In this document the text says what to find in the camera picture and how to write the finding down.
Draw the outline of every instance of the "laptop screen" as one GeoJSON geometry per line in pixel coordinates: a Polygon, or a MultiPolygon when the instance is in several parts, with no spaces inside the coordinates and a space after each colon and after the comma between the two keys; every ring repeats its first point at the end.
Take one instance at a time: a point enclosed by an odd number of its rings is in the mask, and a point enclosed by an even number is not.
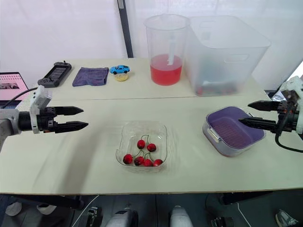
{"type": "MultiPolygon", "coordinates": [[[[6,103],[19,93],[26,91],[27,86],[18,72],[0,72],[0,101],[6,103]]],[[[17,103],[26,98],[24,94],[16,99],[17,103]]]]}

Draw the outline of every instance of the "blue toy car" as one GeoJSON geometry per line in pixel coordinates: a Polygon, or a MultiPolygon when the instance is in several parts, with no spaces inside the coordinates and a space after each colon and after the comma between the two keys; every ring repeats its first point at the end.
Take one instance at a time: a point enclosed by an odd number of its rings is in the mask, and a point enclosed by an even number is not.
{"type": "Polygon", "coordinates": [[[117,74],[117,73],[128,73],[129,67],[126,65],[117,65],[110,68],[110,73],[117,74]]]}

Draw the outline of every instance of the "cable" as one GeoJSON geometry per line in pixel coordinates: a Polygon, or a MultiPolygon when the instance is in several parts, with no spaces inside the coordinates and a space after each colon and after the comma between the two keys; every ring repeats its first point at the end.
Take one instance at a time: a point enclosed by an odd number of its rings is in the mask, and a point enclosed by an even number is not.
{"type": "Polygon", "coordinates": [[[280,135],[282,134],[282,131],[283,131],[283,128],[284,126],[286,125],[286,122],[288,120],[288,116],[290,114],[290,110],[292,108],[292,105],[289,105],[288,108],[287,108],[287,112],[281,122],[281,124],[279,125],[277,131],[276,131],[276,135],[275,135],[275,142],[277,145],[279,145],[280,147],[284,148],[284,149],[287,149],[287,150],[291,150],[291,151],[295,151],[295,152],[300,152],[300,153],[303,153],[303,150],[299,150],[299,149],[295,149],[295,148],[289,148],[287,146],[284,146],[282,145],[280,142],[279,142],[279,137],[280,135]]]}
{"type": "Polygon", "coordinates": [[[72,211],[72,216],[71,216],[71,221],[70,221],[70,224],[68,225],[69,227],[71,227],[72,225],[72,221],[74,220],[74,217],[75,217],[75,210],[72,211]]]}
{"type": "Polygon", "coordinates": [[[157,205],[157,195],[155,195],[155,210],[156,210],[156,227],[158,227],[158,205],[157,205]]]}
{"type": "Polygon", "coordinates": [[[239,203],[237,203],[237,204],[238,204],[238,210],[239,210],[240,214],[242,215],[242,217],[243,217],[244,220],[246,221],[247,225],[248,225],[249,227],[251,227],[250,223],[247,221],[246,217],[244,216],[244,214],[243,214],[242,211],[240,210],[239,203]]]}
{"type": "Polygon", "coordinates": [[[21,93],[19,93],[18,95],[16,95],[15,97],[13,97],[11,100],[9,100],[6,104],[4,104],[3,107],[1,107],[1,109],[4,109],[5,107],[7,107],[12,101],[14,101],[16,98],[19,98],[21,95],[24,95],[25,93],[29,92],[29,91],[33,91],[33,90],[36,90],[37,87],[34,87],[34,88],[31,88],[31,89],[28,89],[26,91],[23,91],[21,93]]]}
{"type": "Polygon", "coordinates": [[[207,194],[207,196],[205,197],[205,202],[204,202],[204,207],[205,207],[205,210],[207,211],[207,213],[209,213],[211,216],[213,216],[213,218],[216,218],[217,216],[210,212],[209,209],[207,208],[207,199],[208,199],[208,196],[210,195],[210,193],[207,194]]]}
{"type": "Polygon", "coordinates": [[[87,206],[83,209],[83,211],[81,212],[81,214],[78,216],[78,218],[76,219],[76,221],[74,222],[74,224],[71,227],[74,227],[75,224],[77,223],[77,221],[81,218],[82,214],[84,213],[84,211],[87,209],[87,207],[89,207],[89,205],[96,199],[98,198],[99,195],[97,195],[94,199],[92,199],[89,204],[87,204],[87,206]]]}

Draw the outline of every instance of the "white backdrop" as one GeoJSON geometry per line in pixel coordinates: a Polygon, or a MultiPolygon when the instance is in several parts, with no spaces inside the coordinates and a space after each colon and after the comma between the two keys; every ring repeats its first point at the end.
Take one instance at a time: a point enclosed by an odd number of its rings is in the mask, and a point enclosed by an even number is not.
{"type": "Polygon", "coordinates": [[[56,61],[125,57],[115,0],[1,0],[0,71],[28,86],[56,61]]]}
{"type": "Polygon", "coordinates": [[[271,41],[253,77],[276,89],[303,60],[302,0],[126,0],[135,57],[147,57],[146,18],[162,13],[186,17],[231,15],[271,41]]]}

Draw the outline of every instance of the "purple towel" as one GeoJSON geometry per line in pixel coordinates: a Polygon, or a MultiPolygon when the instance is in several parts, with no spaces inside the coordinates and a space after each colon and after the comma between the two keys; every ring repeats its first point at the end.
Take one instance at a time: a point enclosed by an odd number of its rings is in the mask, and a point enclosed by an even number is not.
{"type": "Polygon", "coordinates": [[[84,68],[81,67],[76,78],[72,82],[73,87],[92,85],[101,86],[106,84],[108,68],[84,68]]]}

